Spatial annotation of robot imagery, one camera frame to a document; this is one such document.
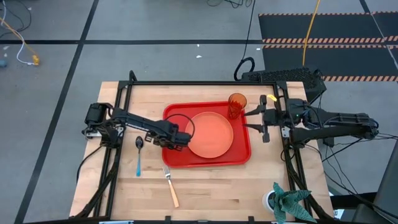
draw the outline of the red tray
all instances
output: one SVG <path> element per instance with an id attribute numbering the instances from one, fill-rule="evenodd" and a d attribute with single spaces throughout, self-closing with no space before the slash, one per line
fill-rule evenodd
<path id="1" fill-rule="evenodd" d="M 234 131 L 234 139 L 230 149 L 222 156 L 207 159 L 194 154 L 188 147 L 184 147 L 182 151 L 163 148 L 162 158 L 164 163 L 174 168 L 225 166 L 246 163 L 250 158 L 251 148 L 248 128 L 243 126 L 243 124 L 246 124 L 246 118 L 243 116 L 244 111 L 242 111 L 240 117 L 237 119 L 229 119 L 227 101 L 169 105 L 163 112 L 163 119 L 177 113 L 193 118 L 195 115 L 202 112 L 219 113 L 231 123 Z M 169 121 L 178 124 L 180 131 L 185 131 L 185 127 L 189 122 L 189 120 L 183 116 L 173 116 Z"/>

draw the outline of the plastic cup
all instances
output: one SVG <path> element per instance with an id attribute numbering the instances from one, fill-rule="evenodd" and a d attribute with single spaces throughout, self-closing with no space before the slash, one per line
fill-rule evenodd
<path id="1" fill-rule="evenodd" d="M 228 98 L 228 118 L 236 119 L 248 103 L 246 97 L 240 93 L 234 93 Z"/>

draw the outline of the spoon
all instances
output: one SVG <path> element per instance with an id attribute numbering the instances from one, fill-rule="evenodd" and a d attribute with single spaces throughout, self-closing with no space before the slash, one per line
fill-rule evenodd
<path id="1" fill-rule="evenodd" d="M 138 163 L 137 163 L 137 172 L 136 176 L 139 177 L 141 175 L 141 149 L 144 146 L 144 141 L 141 136 L 136 138 L 136 146 L 138 148 Z"/>

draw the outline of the green plant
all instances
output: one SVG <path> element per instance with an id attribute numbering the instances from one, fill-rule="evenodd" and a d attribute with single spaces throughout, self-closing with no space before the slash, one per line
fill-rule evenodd
<path id="1" fill-rule="evenodd" d="M 274 182 L 274 197 L 269 198 L 269 204 L 274 208 L 278 224 L 286 221 L 286 212 L 301 220 L 317 222 L 298 202 L 311 194 L 309 190 L 292 190 L 284 192 L 278 183 Z"/>

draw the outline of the white pot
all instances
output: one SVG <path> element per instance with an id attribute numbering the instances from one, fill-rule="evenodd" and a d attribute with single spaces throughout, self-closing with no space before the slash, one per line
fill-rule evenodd
<path id="1" fill-rule="evenodd" d="M 274 193 L 275 190 L 271 190 L 270 192 L 268 192 L 268 194 L 264 194 L 262 196 L 262 206 L 264 206 L 264 208 L 268 208 L 270 211 L 274 212 L 274 209 L 271 208 L 271 206 L 268 203 L 268 198 L 271 196 L 272 193 Z"/>

